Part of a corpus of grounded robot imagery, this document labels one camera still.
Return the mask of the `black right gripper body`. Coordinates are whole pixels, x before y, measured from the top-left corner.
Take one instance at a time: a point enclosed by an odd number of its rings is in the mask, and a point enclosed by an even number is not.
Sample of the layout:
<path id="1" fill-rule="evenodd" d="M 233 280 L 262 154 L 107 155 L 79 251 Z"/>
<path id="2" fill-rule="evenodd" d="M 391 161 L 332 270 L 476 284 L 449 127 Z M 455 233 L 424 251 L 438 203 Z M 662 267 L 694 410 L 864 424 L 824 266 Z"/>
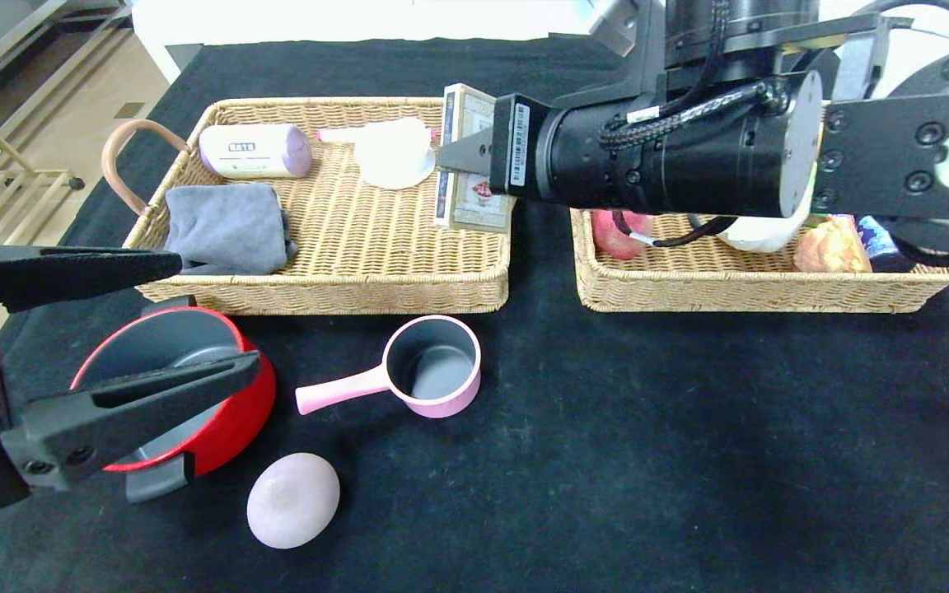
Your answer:
<path id="1" fill-rule="evenodd" d="M 620 91 L 575 91 L 543 104 L 521 93 L 497 98 L 490 187 L 565 208 L 637 210 L 609 150 L 604 124 L 635 99 Z"/>

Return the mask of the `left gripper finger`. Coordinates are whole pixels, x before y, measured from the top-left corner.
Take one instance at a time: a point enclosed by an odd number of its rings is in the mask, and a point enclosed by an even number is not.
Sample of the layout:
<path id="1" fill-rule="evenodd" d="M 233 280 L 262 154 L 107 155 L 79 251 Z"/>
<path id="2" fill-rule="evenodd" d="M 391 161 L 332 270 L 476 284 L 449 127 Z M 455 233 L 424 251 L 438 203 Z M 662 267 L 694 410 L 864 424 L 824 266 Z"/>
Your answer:
<path id="1" fill-rule="evenodd" d="M 91 299 L 180 273 L 166 250 L 87 246 L 0 246 L 0 305 L 11 314 Z"/>
<path id="2" fill-rule="evenodd" d="M 0 440 L 31 487 L 64 492 L 240 393 L 259 369 L 258 352 L 241 352 L 95 382 L 26 405 Z"/>

